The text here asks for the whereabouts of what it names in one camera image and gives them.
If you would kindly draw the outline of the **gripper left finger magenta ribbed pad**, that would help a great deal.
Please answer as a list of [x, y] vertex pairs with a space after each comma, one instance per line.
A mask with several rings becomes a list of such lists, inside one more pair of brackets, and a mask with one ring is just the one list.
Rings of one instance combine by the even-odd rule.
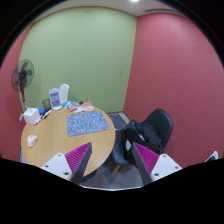
[[92, 154], [92, 143], [88, 142], [67, 154], [57, 153], [41, 168], [75, 184], [80, 184]]

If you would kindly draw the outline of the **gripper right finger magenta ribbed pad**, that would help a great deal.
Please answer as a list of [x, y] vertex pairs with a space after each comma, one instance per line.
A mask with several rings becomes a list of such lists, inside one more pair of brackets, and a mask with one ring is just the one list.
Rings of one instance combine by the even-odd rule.
[[133, 144], [132, 154], [144, 185], [182, 169], [168, 154], [158, 155], [137, 143]]

